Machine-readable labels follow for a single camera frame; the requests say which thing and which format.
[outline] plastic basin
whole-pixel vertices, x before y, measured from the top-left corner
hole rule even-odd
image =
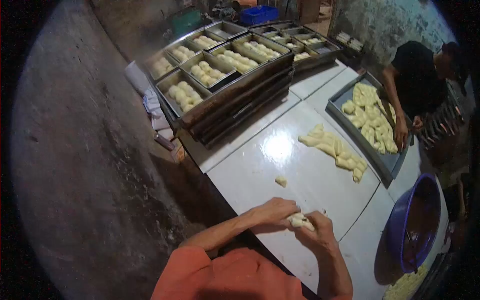
[[[437,235],[440,208],[440,191],[430,174],[420,175],[395,203],[388,219],[387,248],[403,272],[415,270],[415,258],[417,268],[427,258]]]

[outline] person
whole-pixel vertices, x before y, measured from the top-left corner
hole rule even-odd
[[[407,143],[407,115],[413,120],[413,131],[423,126],[423,114],[433,112],[447,99],[446,79],[457,81],[466,95],[468,76],[460,47],[455,42],[442,45],[434,54],[419,42],[409,41],[398,47],[393,61],[384,68],[384,85],[396,114],[394,140],[399,149]]]
[[[235,249],[214,260],[206,254],[256,225],[286,226],[289,224],[286,217],[299,211],[295,201],[273,198],[185,240],[172,252],[151,300],[305,299],[300,280],[285,274],[253,250]],[[327,289],[334,299],[351,300],[352,281],[333,235],[332,221],[318,211],[306,217],[315,231],[295,228],[296,237],[316,256],[322,256],[329,262],[329,266],[322,265],[322,268],[329,270]]]

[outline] white table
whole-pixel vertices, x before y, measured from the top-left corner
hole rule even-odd
[[[388,189],[370,166],[361,183],[355,184],[351,172],[337,169],[331,157],[297,142],[298,135],[323,123],[326,131],[334,132],[353,152],[364,157],[325,111],[329,97],[358,75],[350,68],[338,66],[335,72],[328,72],[336,75],[320,81],[318,88],[313,87],[313,79],[293,85],[282,104],[238,129],[230,141],[217,149],[206,151],[188,141],[188,137],[182,141],[237,214],[274,196],[296,200],[304,212],[325,209],[333,221],[334,235],[352,276],[354,299],[381,299],[386,286],[376,282],[373,270],[382,230],[396,200],[413,186],[420,173],[431,172],[431,168],[415,139]],[[274,182],[278,175],[288,179],[285,189]],[[447,219],[442,195],[439,231],[426,260],[428,267],[442,248]],[[319,274],[314,255],[292,232],[270,230],[253,231],[289,271],[316,292]]]

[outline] metal baking pan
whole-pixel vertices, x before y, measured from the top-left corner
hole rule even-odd
[[[183,63],[183,61],[180,61],[178,58],[175,57],[175,55],[173,55],[173,50],[175,50],[179,46],[187,47],[195,53],[202,52],[203,50],[199,45],[185,38],[171,43],[170,45],[165,47],[165,51],[170,54],[170,56],[173,57],[178,62],[178,64]]]
[[[184,113],[181,111],[180,106],[175,102],[175,100],[170,97],[170,95],[168,94],[168,89],[172,85],[177,85],[180,81],[185,81],[186,83],[188,83],[197,93],[200,94],[204,101],[207,101],[208,98],[212,95],[212,93],[210,93],[206,88],[204,88],[203,85],[201,85],[193,77],[188,75],[187,72],[177,67],[176,70],[172,72],[172,74],[160,80],[156,84],[156,88],[159,91],[160,96],[165,99],[166,103],[177,115],[177,117],[183,116]]]
[[[206,61],[208,62],[208,64],[210,65],[210,67],[212,69],[217,69],[219,70],[220,72],[224,73],[225,76],[223,76],[222,78],[220,78],[219,80],[217,80],[214,84],[211,84],[211,85],[205,85],[203,84],[199,78],[196,78],[192,72],[191,72],[191,68],[192,66],[194,65],[198,65],[199,62],[201,61]],[[193,77],[196,81],[198,81],[198,83],[200,83],[204,88],[212,88],[214,87],[215,85],[223,82],[223,84],[225,84],[227,81],[228,81],[228,77],[231,75],[233,75],[233,73],[235,73],[237,71],[237,69],[235,69],[233,66],[230,66],[229,64],[219,60],[218,58],[216,58],[215,56],[213,56],[212,54],[206,52],[206,51],[202,51],[198,54],[195,54],[194,56],[190,57],[186,62],[184,62],[181,66],[181,68],[187,72],[191,77]]]
[[[194,32],[190,33],[189,35],[187,35],[186,39],[191,41],[192,43],[195,43],[194,40],[196,38],[198,38],[199,36],[207,36],[209,38],[211,38],[212,40],[215,40],[217,41],[216,44],[214,45],[211,45],[209,47],[207,47],[205,50],[209,50],[211,48],[215,48],[216,46],[224,43],[226,40],[224,38],[222,38],[221,36],[218,36],[216,34],[214,34],[213,32],[211,31],[207,31],[207,30],[204,30],[203,28],[200,28],[198,30],[195,30]]]
[[[337,122],[345,129],[350,135],[352,140],[359,146],[359,148],[366,155],[368,160],[372,163],[373,167],[377,170],[378,174],[382,178],[382,182],[385,187],[388,188],[393,179],[396,178],[400,168],[402,167],[405,155],[410,145],[412,134],[408,135],[407,145],[401,153],[381,155],[378,153],[370,143],[361,135],[360,129],[353,126],[348,120],[346,114],[341,110],[342,105],[353,96],[353,87],[356,83],[368,84],[376,87],[377,89],[383,88],[381,83],[378,82],[369,72],[360,75],[355,80],[345,85],[340,91],[328,99],[326,111],[330,113]]]
[[[293,37],[296,38],[300,42],[302,42],[303,40],[308,40],[309,38],[314,38],[314,37],[316,37],[317,39],[320,40],[319,42],[311,43],[311,44],[304,43],[305,45],[319,44],[319,43],[324,43],[326,41],[326,39],[318,33],[309,33],[309,34],[305,34],[305,35],[294,35]]]
[[[234,39],[232,41],[232,43],[237,44],[237,45],[241,46],[242,48],[244,48],[245,46],[243,45],[243,43],[245,43],[245,42],[248,43],[250,41],[256,41],[259,44],[264,44],[265,47],[268,47],[271,50],[280,53],[280,56],[285,55],[286,53],[290,52],[290,49],[288,49],[287,47],[285,47],[281,44],[278,44],[278,43],[274,42],[273,40],[271,40],[269,38],[257,35],[255,33],[250,33],[246,36],[242,36],[242,37],[239,37],[237,39]]]
[[[160,60],[162,57],[164,57],[173,67],[172,70],[175,69],[175,67],[177,67],[179,65],[179,63],[173,58],[171,57],[168,52],[164,51],[164,50],[160,50],[158,51],[157,53],[155,53],[154,55],[152,55],[151,57],[147,58],[145,60],[145,67],[147,68],[148,72],[150,73],[150,75],[152,76],[153,80],[157,81],[158,79],[160,79],[161,77],[167,75],[168,73],[170,73],[171,71],[167,71],[163,74],[160,74],[159,72],[157,72],[157,70],[155,70],[153,68],[153,64]]]
[[[291,29],[295,27],[299,27],[299,25],[295,23],[283,23],[283,24],[276,24],[272,25],[273,28],[278,29],[278,30],[284,30],[284,29]]]
[[[307,34],[310,34],[310,33],[314,33],[313,30],[311,30],[307,27],[304,27],[304,26],[294,27],[294,28],[289,28],[289,29],[283,29],[282,32],[284,34],[289,35],[289,36],[307,35]]]
[[[272,26],[263,26],[263,27],[250,29],[250,31],[252,31],[256,34],[259,34],[259,35],[263,35],[263,34],[270,33],[270,32],[275,32],[275,31],[278,31],[278,30],[276,28],[272,27]]]
[[[282,44],[283,46],[287,47],[287,43],[292,43],[293,45],[295,45],[296,47],[303,47],[305,46],[305,44],[303,44],[302,42],[300,42],[299,40],[297,40],[296,38],[292,38],[292,37],[287,37],[287,38],[281,38],[281,39],[278,39],[276,40],[277,43],[279,44]]]
[[[213,56],[217,56],[219,54],[223,54],[223,52],[225,52],[225,50],[230,50],[230,51],[233,51],[233,52],[237,52],[239,53],[240,55],[242,56],[245,56],[245,57],[248,57],[249,59],[251,60],[254,60],[258,63],[258,66],[255,67],[255,68],[252,68],[250,70],[248,70],[247,72],[241,72],[241,71],[238,71],[240,74],[242,75],[245,75],[245,74],[248,74],[256,69],[258,69],[262,64],[265,64],[268,62],[268,59],[256,52],[253,52],[243,46],[239,46],[238,44],[235,44],[235,43],[232,43],[232,42],[227,42],[223,45],[220,45],[218,46],[217,48],[214,48],[212,50],[210,50],[210,53],[213,55]]]
[[[227,21],[218,21],[205,26],[205,30],[216,34],[225,40],[230,40],[248,32],[247,28]]]

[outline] dough ball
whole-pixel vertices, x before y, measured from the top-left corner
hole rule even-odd
[[[310,231],[315,231],[315,227],[313,227],[313,224],[302,213],[296,213],[296,214],[293,214],[291,216],[288,216],[287,220],[295,228],[303,226],[303,227],[306,227]]]
[[[217,78],[217,79],[222,78],[222,72],[220,72],[217,69],[210,70],[210,72],[208,72],[208,75],[210,75],[213,78]]]
[[[250,59],[249,59],[249,58],[243,57],[243,56],[237,58],[237,60],[238,60],[240,63],[243,63],[244,65],[248,65],[249,62],[250,62]]]
[[[235,68],[237,68],[237,70],[239,70],[239,71],[242,72],[242,73],[245,73],[245,72],[247,72],[248,70],[251,69],[250,66],[241,64],[241,63],[239,63],[239,62],[237,62],[237,63],[238,63],[238,66],[235,66]]]
[[[209,84],[208,84],[209,78],[211,78],[211,77],[208,76],[208,75],[203,75],[203,76],[200,78],[200,81],[201,81],[203,84],[205,84],[205,85],[209,85]]]
[[[230,56],[225,56],[225,62],[226,63],[229,63],[229,64],[233,65],[234,61],[235,60],[233,58],[231,58]]]
[[[249,61],[248,61],[248,65],[249,65],[250,67],[252,67],[252,68],[255,68],[255,67],[258,66],[258,63],[257,63],[256,61],[254,61],[254,60],[249,60]]]
[[[218,79],[213,78],[213,77],[211,77],[211,76],[209,76],[208,79],[207,79],[208,85],[212,85],[212,84],[214,84],[214,83],[217,82],[217,81],[218,81]]]
[[[353,104],[352,100],[347,100],[344,104],[342,104],[342,111],[351,115],[353,110],[355,109],[355,104]]]
[[[287,179],[283,176],[277,176],[275,178],[275,182],[281,185],[282,187],[286,188],[287,187]]]
[[[175,93],[175,102],[177,103],[184,103],[186,102],[188,99],[187,99],[187,95],[185,94],[185,91],[184,90],[178,90],[176,93]]]
[[[230,50],[225,50],[225,52],[223,52],[223,55],[225,56],[230,56],[230,57],[233,57],[233,51],[230,51]]]
[[[176,85],[172,85],[169,89],[168,89],[168,94],[170,95],[170,97],[172,97],[173,99],[176,98],[176,92],[179,91],[180,88]]]
[[[205,68],[206,68],[206,67],[210,67],[210,65],[208,64],[208,62],[206,62],[206,61],[204,61],[204,60],[201,61],[201,62],[199,62],[198,65],[199,65],[200,68],[202,68],[202,70],[204,70],[204,71],[205,71]]]
[[[180,107],[181,111],[183,111],[183,112],[187,112],[192,108],[193,108],[193,104],[187,104],[187,105],[184,105],[184,106]]]

